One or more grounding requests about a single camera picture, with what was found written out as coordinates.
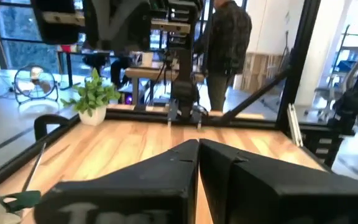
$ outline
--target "wooden table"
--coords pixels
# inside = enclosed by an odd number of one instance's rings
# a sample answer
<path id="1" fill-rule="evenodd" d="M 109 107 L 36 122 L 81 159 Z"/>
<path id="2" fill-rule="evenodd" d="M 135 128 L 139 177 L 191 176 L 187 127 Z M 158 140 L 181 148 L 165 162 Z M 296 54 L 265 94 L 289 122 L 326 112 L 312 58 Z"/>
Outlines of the wooden table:
<path id="1" fill-rule="evenodd" d="M 161 66 L 162 62 L 152 62 L 151 66 L 140 65 L 138 67 L 131 67 L 125 70 L 125 75 L 132 79 L 133 105 L 136 105 L 139 102 L 139 79 L 148 78 L 154 82 L 163 80 L 163 73 L 159 75 Z M 195 71 L 196 82 L 203 83 L 204 75 L 200 72 L 199 68 L 197 66 L 193 66 L 193 71 Z M 167 70 L 166 75 L 167 80 L 174 81 L 179 75 L 179 70 L 178 68 L 175 68 L 173 71 Z"/>
<path id="2" fill-rule="evenodd" d="M 29 190 L 40 190 L 44 194 L 59 181 L 95 179 L 165 152 L 186 140 L 200 138 L 324 170 L 304 150 L 277 131 L 210 127 L 198 131 L 191 126 L 168 127 L 160 123 L 106 120 L 97 127 L 77 124 L 51 145 Z M 0 195 L 20 192 L 33 164 L 34 160 L 30 161 L 2 183 Z M 196 223 L 212 224 L 201 180 L 198 181 L 197 200 Z M 35 223 L 32 210 L 24 212 L 22 223 Z"/>

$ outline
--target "green plant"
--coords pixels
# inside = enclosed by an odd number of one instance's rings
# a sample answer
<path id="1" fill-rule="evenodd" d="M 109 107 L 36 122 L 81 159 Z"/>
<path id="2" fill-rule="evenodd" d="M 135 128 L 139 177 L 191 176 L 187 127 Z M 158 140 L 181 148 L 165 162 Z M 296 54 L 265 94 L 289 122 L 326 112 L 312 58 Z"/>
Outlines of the green plant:
<path id="1" fill-rule="evenodd" d="M 121 94 L 116 90 L 114 85 L 102 86 L 102 79 L 98 71 L 92 71 L 92 80 L 85 82 L 85 87 L 74 86 L 74 89 L 80 95 L 79 100 L 71 98 L 69 101 L 61 99 L 64 107 L 74 105 L 74 110 L 80 113 L 88 112 L 92 116 L 92 109 L 108 105 L 110 100 L 117 100 Z"/>

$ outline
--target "concrete floor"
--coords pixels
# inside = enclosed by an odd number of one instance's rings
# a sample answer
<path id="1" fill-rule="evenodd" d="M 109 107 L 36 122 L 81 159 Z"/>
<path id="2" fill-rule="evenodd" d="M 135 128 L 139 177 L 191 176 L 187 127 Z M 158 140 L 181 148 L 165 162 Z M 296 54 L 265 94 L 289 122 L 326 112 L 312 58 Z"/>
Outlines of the concrete floor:
<path id="1" fill-rule="evenodd" d="M 42 100 L 31 101 L 22 106 L 18 106 L 13 93 L 7 93 L 11 86 L 14 71 L 0 73 L 0 166 L 9 162 L 12 158 L 20 154 L 25 148 L 35 142 L 33 122 L 41 114 L 56 113 L 66 118 L 71 118 L 75 113 L 69 108 L 63 108 L 59 102 Z M 84 77 L 75 77 L 75 82 L 83 82 Z M 75 96 L 73 90 L 59 91 L 60 98 L 68 99 Z M 200 88 L 201 104 L 210 109 L 207 89 L 205 86 Z M 224 110 L 237 106 L 249 94 L 229 89 Z M 317 122 L 314 113 L 307 117 L 303 115 L 305 108 L 300 108 L 298 119 L 300 121 Z M 262 114 L 265 119 L 275 120 L 277 114 L 266 108 L 261 102 L 257 101 L 248 107 L 245 113 Z M 56 126 L 48 127 L 51 131 Z M 338 174 L 346 175 L 358 179 L 358 133 L 353 138 L 347 138 L 341 146 L 337 160 L 333 165 L 333 171 Z"/>

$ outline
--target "office chair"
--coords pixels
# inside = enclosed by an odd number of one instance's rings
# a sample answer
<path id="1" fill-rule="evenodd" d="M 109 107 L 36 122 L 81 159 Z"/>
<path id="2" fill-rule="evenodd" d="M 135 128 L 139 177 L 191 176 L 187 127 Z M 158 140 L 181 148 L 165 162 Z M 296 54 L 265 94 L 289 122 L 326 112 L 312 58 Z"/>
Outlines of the office chair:
<path id="1" fill-rule="evenodd" d="M 314 90 L 316 96 L 322 97 L 327 101 L 325 108 L 311 108 L 305 111 L 305 115 L 308 115 L 309 112 L 317 111 L 318 112 L 318 121 L 325 121 L 331 115 L 333 110 L 331 109 L 331 104 L 333 101 L 338 100 L 346 90 L 350 89 L 354 85 L 354 79 L 358 74 L 358 60 L 353 65 L 352 69 L 346 74 L 343 81 L 338 85 L 334 86 L 334 78 L 338 74 L 331 74 L 329 77 L 327 87 L 319 87 Z"/>

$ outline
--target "green object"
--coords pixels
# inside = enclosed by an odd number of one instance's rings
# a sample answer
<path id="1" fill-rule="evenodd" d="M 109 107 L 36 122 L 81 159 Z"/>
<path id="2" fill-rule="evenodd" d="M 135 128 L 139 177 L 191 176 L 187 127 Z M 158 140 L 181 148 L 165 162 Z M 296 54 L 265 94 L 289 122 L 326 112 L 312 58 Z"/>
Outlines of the green object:
<path id="1" fill-rule="evenodd" d="M 98 71 L 93 69 L 92 80 L 85 81 L 85 87 L 74 86 L 74 89 L 80 95 L 79 100 L 71 98 L 69 101 L 61 99 L 63 106 L 74 105 L 74 110 L 80 113 L 85 111 L 92 116 L 92 110 L 97 107 L 108 105 L 110 100 L 118 100 L 121 94 L 116 90 L 114 85 L 102 86 L 102 79 Z"/>
<path id="2" fill-rule="evenodd" d="M 4 202 L 7 198 L 14 198 L 11 202 Z M 41 200 L 41 192 L 30 190 L 26 192 L 0 196 L 0 204 L 6 208 L 6 212 L 15 213 L 24 208 L 32 208 Z"/>

